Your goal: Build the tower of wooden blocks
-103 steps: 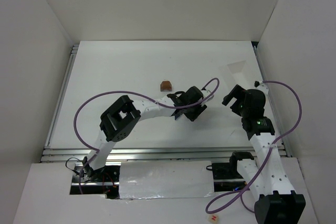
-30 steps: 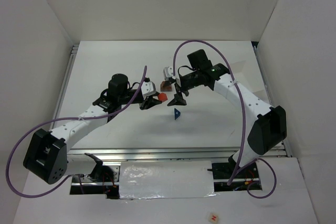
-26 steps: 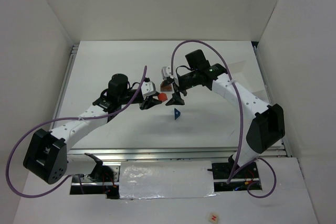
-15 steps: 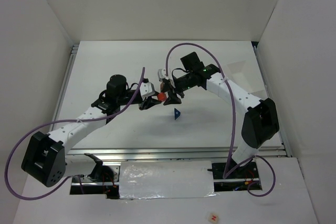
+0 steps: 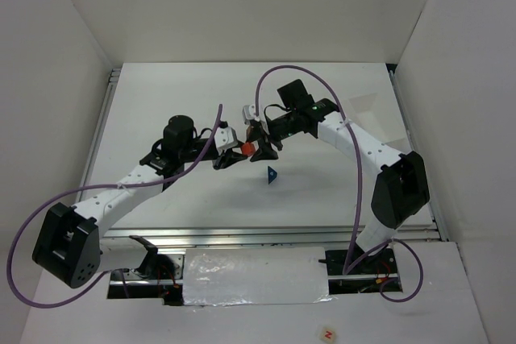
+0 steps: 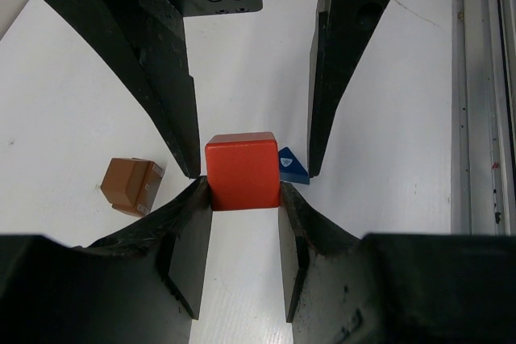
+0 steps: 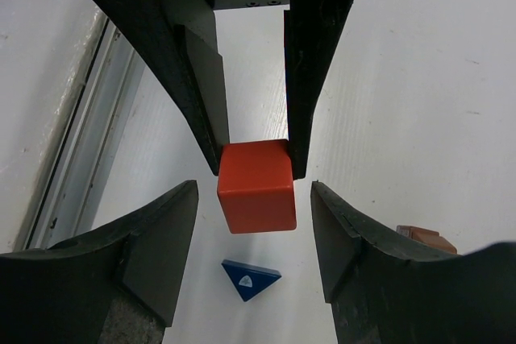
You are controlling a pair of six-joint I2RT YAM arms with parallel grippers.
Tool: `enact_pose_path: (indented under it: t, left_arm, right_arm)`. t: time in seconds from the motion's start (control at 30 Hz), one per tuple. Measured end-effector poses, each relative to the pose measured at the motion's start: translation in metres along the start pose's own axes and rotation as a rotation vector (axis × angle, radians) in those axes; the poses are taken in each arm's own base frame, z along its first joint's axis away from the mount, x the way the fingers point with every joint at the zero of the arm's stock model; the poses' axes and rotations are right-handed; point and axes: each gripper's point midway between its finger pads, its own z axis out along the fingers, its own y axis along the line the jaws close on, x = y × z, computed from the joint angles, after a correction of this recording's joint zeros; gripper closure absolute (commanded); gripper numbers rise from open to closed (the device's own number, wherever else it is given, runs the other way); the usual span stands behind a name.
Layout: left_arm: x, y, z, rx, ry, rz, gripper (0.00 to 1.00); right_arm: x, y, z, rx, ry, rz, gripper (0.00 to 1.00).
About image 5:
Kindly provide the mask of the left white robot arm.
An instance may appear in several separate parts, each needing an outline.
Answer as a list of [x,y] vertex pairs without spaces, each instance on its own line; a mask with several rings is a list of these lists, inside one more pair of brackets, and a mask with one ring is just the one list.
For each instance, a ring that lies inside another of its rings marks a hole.
[[71,206],[57,203],[47,211],[33,261],[70,288],[81,287],[100,271],[134,269],[147,277],[162,263],[172,267],[172,261],[141,236],[118,242],[104,236],[133,209],[184,175],[187,164],[211,161],[214,169],[224,169],[247,158],[240,152],[242,146],[226,122],[217,123],[210,137],[202,139],[192,118],[170,118],[162,138],[112,189]]

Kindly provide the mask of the red cube wood block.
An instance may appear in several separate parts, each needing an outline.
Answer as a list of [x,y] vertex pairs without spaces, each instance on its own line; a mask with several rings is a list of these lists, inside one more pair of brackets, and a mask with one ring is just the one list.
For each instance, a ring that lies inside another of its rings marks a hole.
[[253,143],[244,143],[240,147],[241,153],[245,155],[246,157],[251,157],[255,154],[256,148]]

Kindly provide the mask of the blue triangle wood block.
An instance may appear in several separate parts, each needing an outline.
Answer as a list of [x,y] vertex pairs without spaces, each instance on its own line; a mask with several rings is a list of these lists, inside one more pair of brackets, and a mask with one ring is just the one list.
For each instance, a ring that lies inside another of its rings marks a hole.
[[277,171],[271,166],[267,167],[268,184],[271,184],[278,176]]

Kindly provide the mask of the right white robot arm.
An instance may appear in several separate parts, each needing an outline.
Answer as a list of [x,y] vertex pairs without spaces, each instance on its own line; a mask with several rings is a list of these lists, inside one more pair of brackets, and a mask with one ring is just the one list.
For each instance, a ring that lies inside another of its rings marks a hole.
[[337,102],[315,101],[300,80],[279,88],[283,115],[270,119],[264,109],[243,108],[248,125],[247,141],[258,149],[252,160],[275,160],[283,140],[298,133],[310,134],[356,159],[357,176],[369,173],[375,179],[372,218],[362,231],[353,230],[344,269],[364,253],[373,254],[378,245],[390,240],[406,219],[430,200],[423,158],[416,152],[403,153],[343,116]]

